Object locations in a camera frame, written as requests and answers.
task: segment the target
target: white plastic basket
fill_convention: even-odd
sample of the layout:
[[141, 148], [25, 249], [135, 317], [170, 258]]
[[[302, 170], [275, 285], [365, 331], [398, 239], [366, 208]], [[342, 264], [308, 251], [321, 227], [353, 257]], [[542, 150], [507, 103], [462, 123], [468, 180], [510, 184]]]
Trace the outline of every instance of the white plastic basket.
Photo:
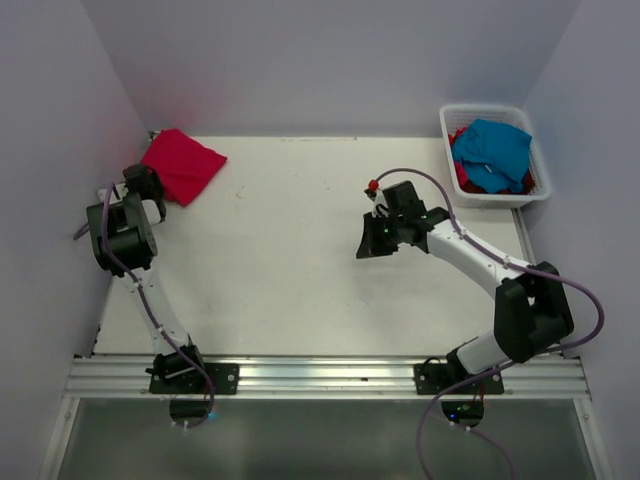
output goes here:
[[[477, 118], [492, 122], [508, 123], [514, 127], [524, 130], [533, 138], [529, 150], [529, 170], [535, 182], [535, 187], [528, 195], [496, 195], [467, 193], [460, 188], [456, 169], [453, 164], [453, 154], [449, 145], [448, 135], [455, 135], [456, 130], [468, 127]], [[467, 208], [518, 208], [529, 202], [545, 200], [551, 194], [549, 177], [544, 166], [544, 160], [536, 137], [529, 123], [529, 119], [522, 110], [504, 105], [475, 105], [458, 104], [445, 105], [440, 109], [440, 125], [442, 126], [442, 137], [447, 151], [447, 163], [451, 174], [451, 184], [445, 185], [451, 201], [459, 207]]]

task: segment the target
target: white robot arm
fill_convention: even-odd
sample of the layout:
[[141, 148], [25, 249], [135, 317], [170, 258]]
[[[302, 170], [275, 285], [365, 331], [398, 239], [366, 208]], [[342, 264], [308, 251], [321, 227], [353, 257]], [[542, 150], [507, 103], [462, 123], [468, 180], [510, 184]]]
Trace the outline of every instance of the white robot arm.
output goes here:
[[[199, 394], [206, 391], [206, 383], [210, 382], [216, 395], [235, 394], [239, 366], [203, 361], [155, 272], [157, 246], [150, 221], [158, 223], [166, 216], [157, 174], [141, 164], [125, 169], [123, 174], [126, 186], [116, 199], [108, 206], [103, 201], [88, 207], [87, 219], [98, 264], [128, 289], [149, 331], [155, 354], [153, 368], [146, 370], [151, 375], [149, 392]], [[125, 274], [123, 267], [131, 275]], [[174, 420], [204, 417], [207, 403], [172, 399], [170, 413]]]
[[[475, 281], [495, 301], [494, 328], [452, 350], [447, 363], [428, 365], [440, 387], [453, 385], [471, 375], [509, 360], [525, 362], [573, 331], [573, 320], [559, 282], [507, 268], [507, 263], [549, 273], [557, 270], [543, 262], [531, 266], [510, 258], [461, 227], [463, 235], [503, 258], [496, 262], [473, 247], [458, 233], [449, 212], [437, 207], [427, 211], [413, 184], [405, 181], [385, 190], [365, 191], [374, 201], [364, 215], [364, 233], [357, 258], [391, 255], [407, 243], [452, 264]], [[445, 371], [447, 379], [442, 378]]]

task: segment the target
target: red towel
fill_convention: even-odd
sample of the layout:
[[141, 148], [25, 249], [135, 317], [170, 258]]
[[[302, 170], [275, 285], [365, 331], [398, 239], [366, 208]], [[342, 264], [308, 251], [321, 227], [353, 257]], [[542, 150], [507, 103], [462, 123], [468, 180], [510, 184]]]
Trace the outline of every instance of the red towel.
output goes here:
[[167, 200], [186, 207], [226, 161], [174, 128], [160, 132], [140, 162], [158, 173]]
[[458, 177], [458, 184], [462, 187], [469, 181], [467, 172], [464, 171], [464, 167], [460, 162], [453, 162], [453, 166], [456, 168], [456, 177]]
[[[498, 192], [499, 195], [529, 195], [529, 192], [536, 186], [536, 182], [531, 175], [531, 170], [527, 170], [526, 175], [522, 179], [522, 190], [517, 194], [514, 194], [511, 190], [505, 189]], [[467, 181], [465, 184], [460, 184], [460, 188], [467, 193], [487, 193], [484, 188], [480, 188], [474, 183]]]

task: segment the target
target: blue cloth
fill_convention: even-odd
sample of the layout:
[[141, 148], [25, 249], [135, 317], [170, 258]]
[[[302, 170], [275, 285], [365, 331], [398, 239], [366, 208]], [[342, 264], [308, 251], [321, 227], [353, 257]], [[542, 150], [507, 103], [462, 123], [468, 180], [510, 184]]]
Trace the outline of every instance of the blue cloth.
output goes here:
[[522, 191], [529, 169], [531, 135], [506, 123], [475, 120], [453, 144], [453, 158], [487, 193]]

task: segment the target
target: gray wall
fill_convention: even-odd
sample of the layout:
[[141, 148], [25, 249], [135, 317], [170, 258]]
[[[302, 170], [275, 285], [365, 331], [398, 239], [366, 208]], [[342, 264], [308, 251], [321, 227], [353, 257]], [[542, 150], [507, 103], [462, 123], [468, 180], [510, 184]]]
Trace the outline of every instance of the gray wall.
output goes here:
[[[602, 298], [608, 323], [580, 350], [618, 478], [638, 478], [640, 3], [583, 0], [526, 108], [555, 191], [526, 212], [536, 255]], [[593, 325], [573, 297], [579, 332]]]
[[0, 477], [31, 479], [108, 282], [71, 235], [145, 130], [77, 0], [4, 1], [0, 64]]
[[147, 129], [438, 135], [524, 102], [579, 0], [83, 0]]

